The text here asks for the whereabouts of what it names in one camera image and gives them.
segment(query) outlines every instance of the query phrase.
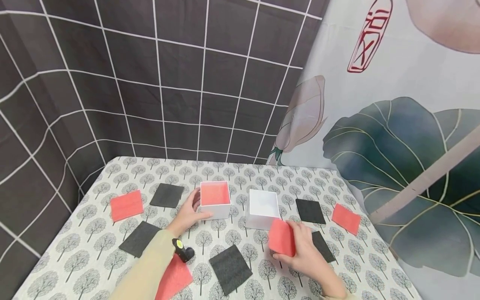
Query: finger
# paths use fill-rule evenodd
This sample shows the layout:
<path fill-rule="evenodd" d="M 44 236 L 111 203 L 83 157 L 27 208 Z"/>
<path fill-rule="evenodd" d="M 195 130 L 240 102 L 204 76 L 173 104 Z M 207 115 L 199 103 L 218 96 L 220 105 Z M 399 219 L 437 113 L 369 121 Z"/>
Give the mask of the finger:
<path fill-rule="evenodd" d="M 275 253 L 273 255 L 273 258 L 283 262 L 283 263 L 286 263 L 288 265 L 291 265 L 292 262 L 293 262 L 293 257 L 290 257 L 288 255 L 284 255 L 284 254 L 279 254 L 279 253 Z"/>

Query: hand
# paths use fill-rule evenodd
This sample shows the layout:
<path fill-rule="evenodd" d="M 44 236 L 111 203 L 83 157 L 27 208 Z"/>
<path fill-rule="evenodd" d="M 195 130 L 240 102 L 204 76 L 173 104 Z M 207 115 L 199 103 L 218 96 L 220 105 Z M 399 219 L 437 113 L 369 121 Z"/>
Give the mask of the hand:
<path fill-rule="evenodd" d="M 321 286 L 324 296 L 343 299 L 347 297 L 347 290 L 342 280 L 326 262 L 313 244 L 312 231 L 302 223 L 287 221 L 293 229 L 296 254 L 294 257 L 275 253 L 273 258 L 278 259 L 300 273 L 316 280 Z"/>
<path fill-rule="evenodd" d="M 170 231 L 175 237 L 179 237 L 189 227 L 196 222 L 210 218 L 213 214 L 210 212 L 197 213 L 197 208 L 200 206 L 200 188 L 193 190 L 188 196 L 185 203 L 180 207 L 177 216 L 165 228 Z"/>

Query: large green leaf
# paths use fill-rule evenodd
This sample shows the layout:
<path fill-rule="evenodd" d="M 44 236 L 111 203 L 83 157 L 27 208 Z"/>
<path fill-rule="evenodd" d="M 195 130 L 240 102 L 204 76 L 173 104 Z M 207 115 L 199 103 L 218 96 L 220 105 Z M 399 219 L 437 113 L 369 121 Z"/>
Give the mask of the large green leaf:
<path fill-rule="evenodd" d="M 480 124 L 480 111 L 431 113 L 408 97 L 341 118 L 324 137 L 324 156 L 361 190 L 371 213 L 390 201 Z M 480 149 L 382 225 L 382 238 L 407 264 L 480 276 Z"/>

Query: tablecloth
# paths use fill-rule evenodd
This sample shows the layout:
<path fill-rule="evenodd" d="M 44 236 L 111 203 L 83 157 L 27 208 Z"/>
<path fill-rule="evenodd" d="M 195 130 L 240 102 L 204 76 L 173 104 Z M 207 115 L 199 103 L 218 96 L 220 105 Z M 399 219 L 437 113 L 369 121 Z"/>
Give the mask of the tablecloth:
<path fill-rule="evenodd" d="M 331 267 L 359 299 L 420 299 L 336 171 L 140 157 L 117 157 L 108 162 L 15 298 L 107 299 L 136 260 L 118 246 L 142 220 L 164 228 L 187 195 L 207 180 L 228 180 L 233 207 L 228 219 L 201 221 L 181 237 L 196 251 L 188 262 L 194 281 L 174 299 L 225 299 L 208 260 L 232 244 L 242 252 L 253 275 L 227 298 L 319 297 L 318 283 L 271 257 L 266 231 L 245 228 L 244 208 L 250 189 L 276 192 L 283 219 L 300 221 L 296 198 L 320 202 L 327 224 L 304 223 L 321 231 L 336 257 Z M 148 205 L 160 183 L 184 187 L 177 208 Z M 113 223 L 109 200 L 137 189 L 142 193 L 144 212 Z M 361 215 L 357 236 L 331 221 L 336 203 Z"/>

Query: red square card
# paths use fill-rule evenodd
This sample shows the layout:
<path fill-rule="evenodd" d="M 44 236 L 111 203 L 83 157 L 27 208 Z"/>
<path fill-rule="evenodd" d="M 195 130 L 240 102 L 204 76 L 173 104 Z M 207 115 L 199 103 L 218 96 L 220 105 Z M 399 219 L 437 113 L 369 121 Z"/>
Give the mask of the red square card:
<path fill-rule="evenodd" d="M 357 235 L 361 216 L 349 211 L 343 205 L 336 204 L 335 209 L 333 210 L 332 221 L 339 224 L 353 235 Z"/>
<path fill-rule="evenodd" d="M 268 232 L 268 247 L 280 254 L 295 256 L 293 229 L 287 222 L 275 219 Z"/>
<path fill-rule="evenodd" d="M 187 265 L 176 254 L 168 265 L 158 285 L 155 300 L 168 300 L 190 283 L 193 277 Z"/>
<path fill-rule="evenodd" d="M 140 190 L 111 199 L 110 206 L 112 208 L 112 220 L 114 222 L 144 212 Z"/>

